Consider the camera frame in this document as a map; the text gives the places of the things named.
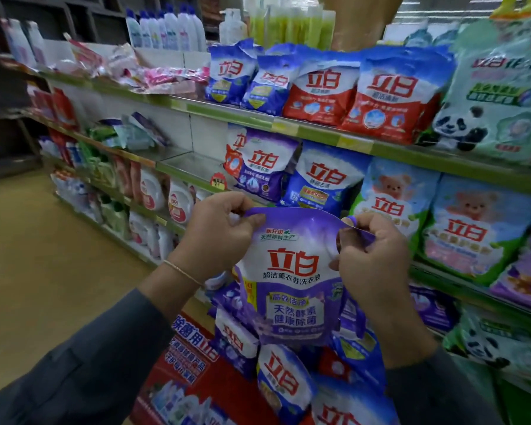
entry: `floor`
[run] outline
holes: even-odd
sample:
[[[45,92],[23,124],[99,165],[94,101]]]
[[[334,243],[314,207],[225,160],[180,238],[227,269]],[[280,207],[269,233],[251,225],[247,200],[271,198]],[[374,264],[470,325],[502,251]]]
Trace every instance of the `floor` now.
[[[44,171],[0,179],[0,388],[150,271],[53,190]],[[191,303],[194,316],[201,304]]]

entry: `panda illustration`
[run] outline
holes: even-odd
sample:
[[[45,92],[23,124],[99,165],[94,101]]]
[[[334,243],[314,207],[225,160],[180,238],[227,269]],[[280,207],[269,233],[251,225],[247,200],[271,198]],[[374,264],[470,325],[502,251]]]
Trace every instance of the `panda illustration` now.
[[[510,365],[510,361],[499,354],[499,344],[492,337],[482,337],[472,328],[463,332],[464,345],[468,353],[481,359],[496,370]]]
[[[481,127],[483,114],[484,109],[480,106],[472,106],[467,113],[460,114],[449,102],[445,102],[432,121],[433,132],[422,135],[418,144],[469,152],[488,135],[488,130]]]

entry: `red promotional box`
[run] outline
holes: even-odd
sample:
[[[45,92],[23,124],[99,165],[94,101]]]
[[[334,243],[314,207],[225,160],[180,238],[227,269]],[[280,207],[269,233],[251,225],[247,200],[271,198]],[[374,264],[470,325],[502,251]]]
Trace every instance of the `red promotional box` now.
[[[185,314],[137,397],[135,425],[277,425],[249,382],[208,344],[212,334]]]

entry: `gold bracelet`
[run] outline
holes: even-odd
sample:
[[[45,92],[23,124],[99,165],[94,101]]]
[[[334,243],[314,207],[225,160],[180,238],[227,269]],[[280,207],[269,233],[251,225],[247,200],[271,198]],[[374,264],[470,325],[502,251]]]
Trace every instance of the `gold bracelet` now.
[[[173,264],[172,262],[169,262],[167,259],[164,259],[163,262],[167,265],[169,265],[170,267],[174,268],[176,271],[179,271],[183,276],[185,276],[187,279],[191,279],[193,282],[195,282],[198,286],[202,286],[204,288],[204,283],[200,283],[197,279],[195,279],[193,276],[191,276],[190,274],[187,274],[186,272],[184,272],[183,270],[181,270],[178,266],[176,266],[175,264]]]

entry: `sleeve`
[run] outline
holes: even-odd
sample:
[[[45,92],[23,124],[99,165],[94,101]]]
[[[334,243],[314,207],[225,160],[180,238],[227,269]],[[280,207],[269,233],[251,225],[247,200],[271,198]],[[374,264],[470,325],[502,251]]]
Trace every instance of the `sleeve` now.
[[[0,391],[0,424],[121,425],[172,335],[133,290]]]
[[[401,425],[503,425],[442,348],[420,364],[388,370],[387,382]]]

